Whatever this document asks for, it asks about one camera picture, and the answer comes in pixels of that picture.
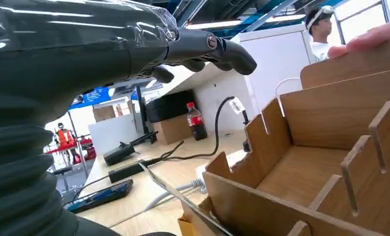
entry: white wall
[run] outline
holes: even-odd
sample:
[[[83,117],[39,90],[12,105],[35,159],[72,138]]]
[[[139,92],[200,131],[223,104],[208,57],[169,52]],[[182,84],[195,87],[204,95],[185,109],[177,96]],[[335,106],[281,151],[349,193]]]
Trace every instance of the white wall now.
[[[301,32],[241,42],[257,62],[257,69],[245,77],[256,114],[275,97],[275,88],[280,81],[299,78],[301,70],[309,65],[305,43],[308,42],[304,42]],[[298,90],[297,84],[294,84],[292,90]]]
[[[254,112],[247,90],[244,76],[234,70],[224,72],[214,79],[194,89],[196,101],[202,112],[204,123],[208,131],[215,130],[215,115],[220,103],[228,96],[237,96],[246,108],[249,119],[253,118]],[[243,115],[236,115],[230,105],[224,105],[218,122],[219,132],[243,130]]]
[[[138,138],[133,114],[100,121],[89,126],[97,155],[104,154],[120,145]]]

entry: human hand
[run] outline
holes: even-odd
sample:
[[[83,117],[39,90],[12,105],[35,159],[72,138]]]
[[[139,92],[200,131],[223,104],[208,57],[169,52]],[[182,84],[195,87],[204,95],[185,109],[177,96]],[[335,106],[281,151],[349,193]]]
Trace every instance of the human hand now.
[[[390,23],[387,23],[379,27],[372,28],[365,34],[357,36],[345,46],[331,47],[328,51],[328,56],[330,58],[337,58],[346,53],[370,50],[389,40]]]

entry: barcode label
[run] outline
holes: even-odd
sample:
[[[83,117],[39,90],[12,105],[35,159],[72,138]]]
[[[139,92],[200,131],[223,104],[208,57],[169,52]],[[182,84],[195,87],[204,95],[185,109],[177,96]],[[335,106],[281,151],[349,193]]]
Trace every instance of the barcode label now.
[[[242,111],[245,110],[243,104],[238,99],[238,97],[235,97],[233,100],[229,101],[229,103],[235,114],[240,114]]]

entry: power cord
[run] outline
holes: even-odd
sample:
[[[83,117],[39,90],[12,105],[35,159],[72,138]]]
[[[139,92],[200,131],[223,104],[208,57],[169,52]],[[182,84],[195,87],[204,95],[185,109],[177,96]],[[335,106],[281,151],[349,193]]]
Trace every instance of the power cord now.
[[[221,110],[223,108],[223,106],[225,105],[226,102],[228,101],[231,101],[235,99],[234,96],[229,96],[227,98],[225,98],[221,104],[219,105],[218,109],[217,109],[217,113],[215,115],[215,148],[214,150],[212,151],[212,153],[205,153],[205,154],[196,154],[196,155],[191,155],[191,156],[186,156],[186,157],[180,157],[180,156],[171,156],[181,145],[183,145],[184,141],[181,141],[175,148],[173,148],[172,150],[170,151],[167,151],[165,153],[163,153],[160,157],[158,158],[154,158],[154,159],[151,159],[151,160],[139,160],[138,162],[136,163],[133,163],[133,164],[130,164],[130,165],[127,165],[127,166],[124,166],[124,167],[121,167],[121,168],[118,168],[114,171],[111,171],[109,172],[109,175],[108,176],[104,176],[100,179],[97,179],[91,183],[88,183],[86,185],[84,185],[74,196],[73,200],[74,201],[78,196],[79,194],[81,193],[81,191],[90,186],[91,184],[94,184],[96,182],[99,182],[107,177],[110,177],[110,180],[111,180],[111,183],[114,183],[114,182],[117,182],[121,179],[124,179],[124,178],[127,178],[127,177],[130,177],[134,174],[137,174],[139,172],[142,172],[143,169],[141,168],[141,166],[139,165],[139,163],[145,165],[145,166],[150,166],[150,165],[153,165],[153,164],[156,164],[160,161],[170,161],[170,160],[189,160],[189,159],[192,159],[192,158],[198,158],[198,157],[211,157],[211,156],[214,156],[217,151],[218,151],[218,147],[219,147],[219,144],[220,144],[220,141],[219,141],[219,137],[218,137],[218,121],[219,121],[219,117],[220,117],[220,113],[221,113]],[[249,122],[249,119],[247,117],[247,113],[246,113],[246,110],[243,109],[242,110],[242,113],[243,113],[243,117],[244,117],[244,122],[243,124],[247,125],[247,123]],[[249,143],[246,141],[244,141],[243,143],[243,149],[244,151],[250,151],[250,147],[249,147]]]
[[[198,187],[202,187],[203,185],[204,185],[204,183],[202,182],[201,179],[194,179],[190,183],[178,186],[176,188],[176,190],[179,191],[179,192],[183,191],[182,194],[185,194],[185,193],[187,193],[189,191],[192,191],[192,190],[194,190],[194,189],[196,189]],[[145,213],[146,211],[148,211],[148,210],[150,210],[152,208],[155,208],[155,207],[157,207],[157,206],[159,206],[159,205],[161,205],[161,204],[163,204],[165,202],[168,202],[168,201],[170,201],[170,200],[175,198],[175,196],[171,196],[170,198],[165,199],[169,195],[170,195],[169,192],[165,192],[162,195],[159,195],[149,205],[147,205],[146,208],[144,208],[143,210],[141,210],[141,211],[139,211],[139,212],[137,212],[137,213],[135,213],[135,214],[125,218],[125,219],[122,219],[122,220],[120,220],[120,221],[118,221],[118,222],[116,222],[116,223],[114,223],[112,225],[109,225],[108,228],[112,228],[112,227],[114,227],[114,226],[116,226],[118,224],[121,224],[124,221],[127,221],[127,220],[129,220],[129,219],[131,219],[133,217],[136,217],[136,216],[138,216],[138,215],[140,215],[142,213]]]
[[[218,107],[217,114],[215,115],[215,148],[212,151],[212,153],[196,154],[196,155],[186,156],[186,157],[168,156],[168,157],[164,158],[163,161],[174,160],[174,159],[175,160],[189,160],[189,159],[197,158],[197,157],[210,157],[210,156],[215,155],[217,153],[217,151],[218,151],[218,146],[220,144],[220,141],[219,141],[219,138],[218,138],[218,120],[220,118],[221,109],[223,108],[223,106],[225,105],[226,102],[228,102],[230,100],[233,100],[234,98],[235,98],[234,96],[230,96],[230,97],[225,98],[224,101],[222,101],[220,106]]]

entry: floor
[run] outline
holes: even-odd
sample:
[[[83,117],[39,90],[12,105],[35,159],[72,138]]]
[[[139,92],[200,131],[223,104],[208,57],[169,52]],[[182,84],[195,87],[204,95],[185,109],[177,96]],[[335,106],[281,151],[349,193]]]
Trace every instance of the floor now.
[[[86,161],[88,173],[91,171],[94,160]],[[83,186],[86,181],[85,172],[82,164],[78,164],[72,167],[72,171],[64,174],[66,181],[68,182],[69,191],[66,192],[65,184],[63,182],[62,175],[57,176],[56,190],[62,195],[62,203],[69,202],[73,199],[77,190]]]

